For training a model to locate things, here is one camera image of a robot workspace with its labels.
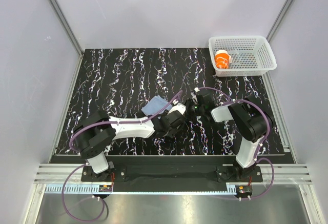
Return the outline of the light blue towel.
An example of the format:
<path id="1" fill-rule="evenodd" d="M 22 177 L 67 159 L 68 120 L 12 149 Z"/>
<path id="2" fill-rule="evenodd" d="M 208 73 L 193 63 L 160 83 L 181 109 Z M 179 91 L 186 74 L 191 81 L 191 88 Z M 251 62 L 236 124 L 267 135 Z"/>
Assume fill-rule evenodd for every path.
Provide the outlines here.
<path id="1" fill-rule="evenodd" d="M 153 97 L 142 109 L 142 113 L 146 116 L 153 115 L 155 113 L 162 114 L 164 110 L 162 108 L 168 104 L 168 101 L 160 97 L 159 95 Z"/>

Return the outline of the orange and white towel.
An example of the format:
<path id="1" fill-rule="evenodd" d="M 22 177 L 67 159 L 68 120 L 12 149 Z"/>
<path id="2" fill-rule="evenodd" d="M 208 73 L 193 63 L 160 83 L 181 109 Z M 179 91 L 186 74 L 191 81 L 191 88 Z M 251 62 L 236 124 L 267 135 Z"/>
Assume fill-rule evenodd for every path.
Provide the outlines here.
<path id="1" fill-rule="evenodd" d="M 226 50 L 218 50 L 215 53 L 215 66 L 218 69 L 228 69 L 229 64 L 232 61 L 232 57 Z"/>

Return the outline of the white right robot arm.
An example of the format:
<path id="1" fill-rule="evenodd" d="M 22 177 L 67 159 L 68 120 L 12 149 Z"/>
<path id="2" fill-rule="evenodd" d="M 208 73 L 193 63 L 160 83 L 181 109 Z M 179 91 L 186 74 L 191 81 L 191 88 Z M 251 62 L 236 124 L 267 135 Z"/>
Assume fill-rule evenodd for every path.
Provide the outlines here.
<path id="1" fill-rule="evenodd" d="M 216 106 L 209 94 L 196 94 L 187 99 L 185 106 L 188 119 L 200 117 L 211 125 L 234 121 L 242 140 L 226 180 L 233 177 L 244 181 L 250 177 L 256 167 L 260 147 L 275 126 L 272 112 L 263 109 L 254 95 Z"/>

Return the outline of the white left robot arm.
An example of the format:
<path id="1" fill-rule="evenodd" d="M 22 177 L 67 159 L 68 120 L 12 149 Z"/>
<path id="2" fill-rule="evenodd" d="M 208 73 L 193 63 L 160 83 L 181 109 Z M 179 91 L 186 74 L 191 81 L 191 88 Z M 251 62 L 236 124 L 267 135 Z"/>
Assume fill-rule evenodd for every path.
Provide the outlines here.
<path id="1" fill-rule="evenodd" d="M 110 165 L 104 154 L 106 146 L 121 138 L 173 137 L 183 125 L 186 109 L 172 108 L 162 114 L 141 118 L 117 118 L 98 111 L 73 132 L 70 147 L 76 150 L 100 181 L 110 177 Z"/>

